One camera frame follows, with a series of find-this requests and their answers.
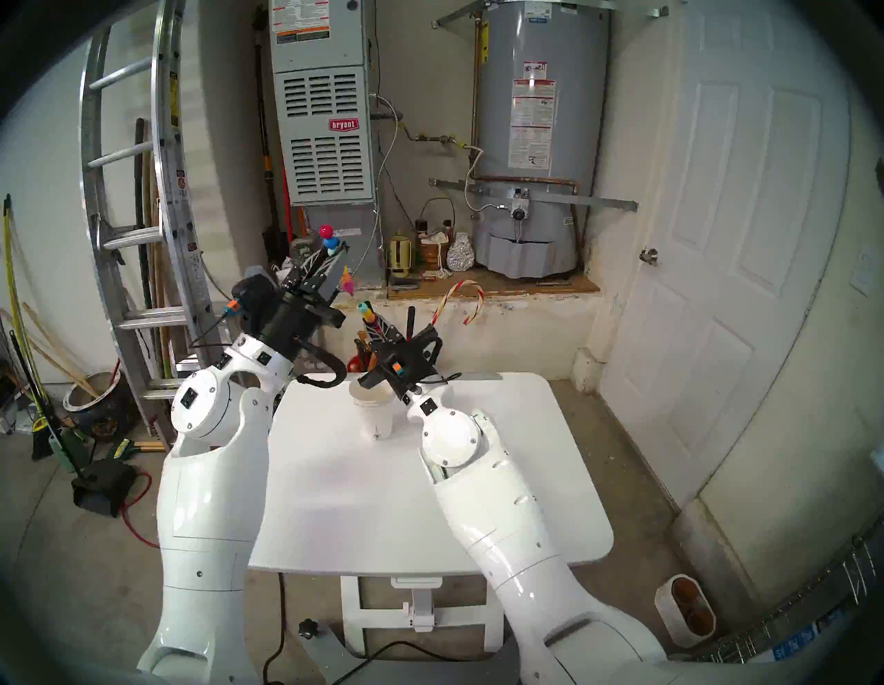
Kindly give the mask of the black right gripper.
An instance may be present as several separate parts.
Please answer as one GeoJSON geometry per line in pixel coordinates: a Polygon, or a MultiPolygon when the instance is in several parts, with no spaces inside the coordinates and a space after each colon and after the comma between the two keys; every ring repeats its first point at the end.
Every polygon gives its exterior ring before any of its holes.
{"type": "Polygon", "coordinates": [[[374,368],[359,378],[364,390],[387,384],[396,399],[407,394],[425,379],[425,358],[414,341],[404,341],[395,325],[385,319],[364,319],[368,347],[376,357],[374,368]]]}

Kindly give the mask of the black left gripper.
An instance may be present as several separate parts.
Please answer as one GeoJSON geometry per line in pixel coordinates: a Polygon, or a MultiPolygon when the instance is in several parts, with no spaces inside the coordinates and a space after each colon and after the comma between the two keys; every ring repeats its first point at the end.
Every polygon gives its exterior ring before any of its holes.
{"type": "Polygon", "coordinates": [[[347,270],[347,252],[337,250],[326,260],[326,247],[301,250],[292,258],[282,286],[265,275],[236,283],[232,298],[240,306],[242,333],[281,355],[294,356],[320,327],[340,328],[344,313],[333,302],[347,270]],[[321,267],[321,276],[316,276],[321,267]]]}

